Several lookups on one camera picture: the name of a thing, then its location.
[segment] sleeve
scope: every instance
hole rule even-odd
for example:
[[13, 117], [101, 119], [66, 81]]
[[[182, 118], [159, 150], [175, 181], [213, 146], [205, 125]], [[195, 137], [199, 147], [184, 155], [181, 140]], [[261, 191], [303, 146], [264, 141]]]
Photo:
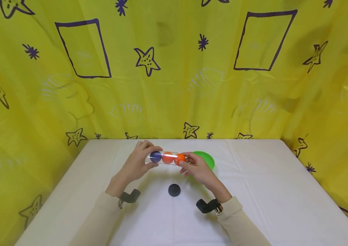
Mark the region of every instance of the sleeve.
[[102, 193], [69, 246], [105, 246], [120, 215], [119, 199]]
[[271, 246], [242, 210], [242, 205], [235, 196], [223, 203], [222, 207], [218, 221], [228, 232], [234, 246]]

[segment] clear plastic tube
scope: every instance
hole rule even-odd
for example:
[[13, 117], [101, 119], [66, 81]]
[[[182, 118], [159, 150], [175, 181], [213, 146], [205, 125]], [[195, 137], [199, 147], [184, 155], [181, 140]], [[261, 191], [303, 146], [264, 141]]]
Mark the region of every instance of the clear plastic tube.
[[164, 150], [156, 150], [145, 158], [146, 163], [154, 162], [167, 165], [179, 165], [179, 161], [186, 161], [186, 157], [178, 152]]

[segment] blue ball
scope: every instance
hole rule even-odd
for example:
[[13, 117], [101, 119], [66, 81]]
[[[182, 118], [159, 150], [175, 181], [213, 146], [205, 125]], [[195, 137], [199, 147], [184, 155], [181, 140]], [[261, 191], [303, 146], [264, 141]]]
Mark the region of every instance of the blue ball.
[[152, 162], [158, 163], [162, 159], [162, 154], [156, 150], [150, 154], [150, 159]]

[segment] orange ball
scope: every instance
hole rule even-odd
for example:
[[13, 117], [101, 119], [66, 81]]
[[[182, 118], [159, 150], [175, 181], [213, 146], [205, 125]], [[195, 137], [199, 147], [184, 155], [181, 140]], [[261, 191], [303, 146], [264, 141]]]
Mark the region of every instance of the orange ball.
[[164, 152], [163, 153], [162, 161], [165, 164], [170, 164], [171, 162], [173, 162], [173, 160], [174, 160], [173, 153], [171, 153], [171, 152]]
[[186, 161], [186, 156], [183, 154], [178, 154], [177, 157], [174, 158], [174, 163], [178, 166], [180, 161]]

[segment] rectangle drawing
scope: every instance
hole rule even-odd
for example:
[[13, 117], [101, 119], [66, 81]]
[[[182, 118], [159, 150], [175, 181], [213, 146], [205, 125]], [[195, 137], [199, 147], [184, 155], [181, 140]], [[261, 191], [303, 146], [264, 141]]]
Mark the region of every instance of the rectangle drawing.
[[270, 13], [248, 12], [234, 70], [270, 71], [296, 13], [297, 10]]
[[98, 19], [57, 23], [60, 39], [80, 78], [111, 78]]

